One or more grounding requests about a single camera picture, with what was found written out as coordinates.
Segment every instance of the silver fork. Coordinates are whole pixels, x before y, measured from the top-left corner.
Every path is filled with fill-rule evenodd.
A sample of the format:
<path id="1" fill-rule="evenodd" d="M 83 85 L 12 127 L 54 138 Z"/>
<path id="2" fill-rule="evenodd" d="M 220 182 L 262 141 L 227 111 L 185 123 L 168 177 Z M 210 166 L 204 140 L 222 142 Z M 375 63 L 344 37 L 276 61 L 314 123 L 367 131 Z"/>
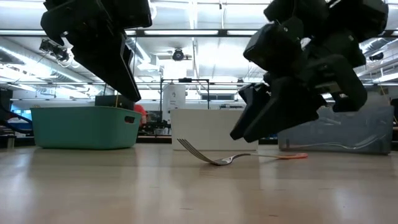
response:
<path id="1" fill-rule="evenodd" d="M 188 150 L 191 154 L 193 154 L 196 158 L 208 162 L 210 164 L 216 165 L 216 166 L 226 166 L 230 165 L 234 159 L 242 157 L 242 156 L 258 156 L 258 157 L 268 157 L 268 158 L 274 158 L 274 159 L 304 159 L 307 158 L 308 155 L 306 153 L 299 153 L 293 156 L 271 156 L 271 155 L 264 155 L 264 154 L 257 154 L 257 153 L 243 153 L 243 154 L 238 154 L 235 156 L 227 157 L 224 159 L 217 159 L 215 161 L 207 158 L 205 155 L 200 153 L 198 149 L 195 149 L 187 140 L 185 139 L 177 139 L 181 145 Z"/>

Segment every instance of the red object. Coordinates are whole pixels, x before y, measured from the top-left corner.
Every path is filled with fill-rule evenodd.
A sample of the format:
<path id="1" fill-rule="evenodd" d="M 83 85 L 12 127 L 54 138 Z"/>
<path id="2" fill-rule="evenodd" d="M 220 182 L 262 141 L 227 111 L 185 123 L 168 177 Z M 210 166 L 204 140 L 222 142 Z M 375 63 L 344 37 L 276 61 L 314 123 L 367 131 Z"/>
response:
<path id="1" fill-rule="evenodd" d="M 134 111 L 140 113 L 140 114 L 142 115 L 143 118 L 146 118 L 146 116 L 147 116 L 147 112 L 145 111 L 144 107 L 141 106 L 141 105 L 135 104 L 135 105 L 134 105 Z M 142 118 L 141 118 L 141 120 L 139 121 L 139 126 L 140 126 L 140 127 L 142 126 Z"/>

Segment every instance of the white container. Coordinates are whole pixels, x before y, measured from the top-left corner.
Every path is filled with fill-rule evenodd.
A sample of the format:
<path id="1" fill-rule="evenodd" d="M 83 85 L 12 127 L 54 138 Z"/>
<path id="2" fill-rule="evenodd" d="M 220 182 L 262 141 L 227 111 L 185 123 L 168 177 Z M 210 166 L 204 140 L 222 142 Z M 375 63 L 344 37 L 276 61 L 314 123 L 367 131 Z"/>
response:
<path id="1" fill-rule="evenodd" d="M 173 149 L 185 150 L 177 138 L 186 139 L 199 151 L 256 151 L 258 141 L 234 141 L 229 133 L 239 119 L 241 110 L 171 111 Z"/>

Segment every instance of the teal bin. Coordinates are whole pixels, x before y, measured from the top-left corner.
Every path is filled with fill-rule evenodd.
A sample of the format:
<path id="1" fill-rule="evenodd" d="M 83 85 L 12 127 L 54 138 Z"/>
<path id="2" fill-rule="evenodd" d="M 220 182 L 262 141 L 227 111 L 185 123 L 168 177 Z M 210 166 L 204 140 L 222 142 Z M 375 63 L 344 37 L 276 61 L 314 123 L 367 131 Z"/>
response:
<path id="1" fill-rule="evenodd" d="M 137 140 L 141 114 L 108 106 L 31 108 L 37 146 L 122 149 Z"/>

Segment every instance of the fork handle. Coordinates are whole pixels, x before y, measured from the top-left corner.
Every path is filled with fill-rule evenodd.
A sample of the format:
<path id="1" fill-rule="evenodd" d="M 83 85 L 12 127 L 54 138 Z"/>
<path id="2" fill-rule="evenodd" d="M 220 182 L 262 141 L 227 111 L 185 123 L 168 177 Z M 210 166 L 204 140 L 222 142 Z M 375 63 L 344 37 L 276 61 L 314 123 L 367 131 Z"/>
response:
<path id="1" fill-rule="evenodd" d="M 299 154 L 291 155 L 291 156 L 272 156 L 272 155 L 250 153 L 250 156 L 268 157 L 268 158 L 274 158 L 274 159 L 305 159 L 308 157 L 308 154 L 299 153 Z"/>

